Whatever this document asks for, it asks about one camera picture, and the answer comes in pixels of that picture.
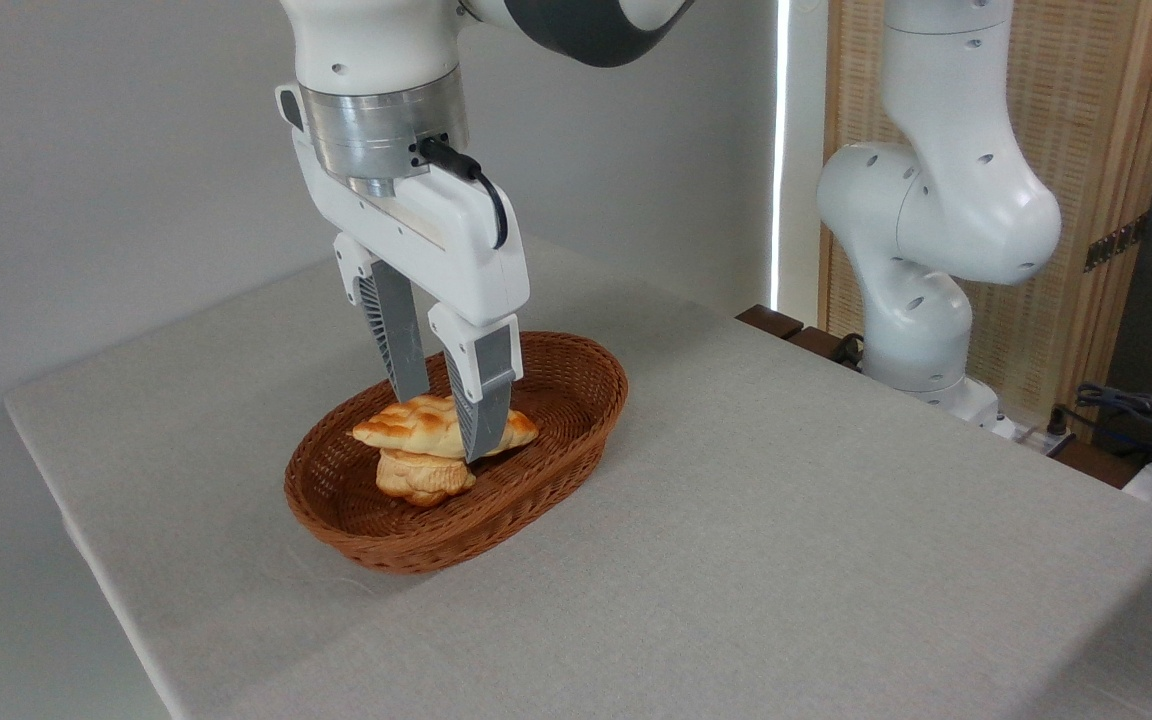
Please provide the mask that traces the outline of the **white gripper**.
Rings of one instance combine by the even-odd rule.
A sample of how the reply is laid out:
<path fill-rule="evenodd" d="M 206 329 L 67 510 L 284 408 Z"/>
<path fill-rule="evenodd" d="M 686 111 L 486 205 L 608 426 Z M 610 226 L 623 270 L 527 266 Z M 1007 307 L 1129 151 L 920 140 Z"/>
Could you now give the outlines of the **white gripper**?
<path fill-rule="evenodd" d="M 444 343 L 463 455 L 488 456 L 506 433 L 511 384 L 524 377 L 513 313 L 526 304 L 530 283 L 511 200 L 500 199 L 508 240 L 497 249 L 488 192 L 442 168 L 397 179 L 391 197 L 358 194 L 317 159 L 300 88 L 276 92 L 285 120 L 301 119 L 291 138 L 308 194 L 342 232 L 333 249 L 347 300 L 366 314 L 394 395 L 406 402 L 430 389 L 411 281 L 444 302 L 429 320 Z"/>

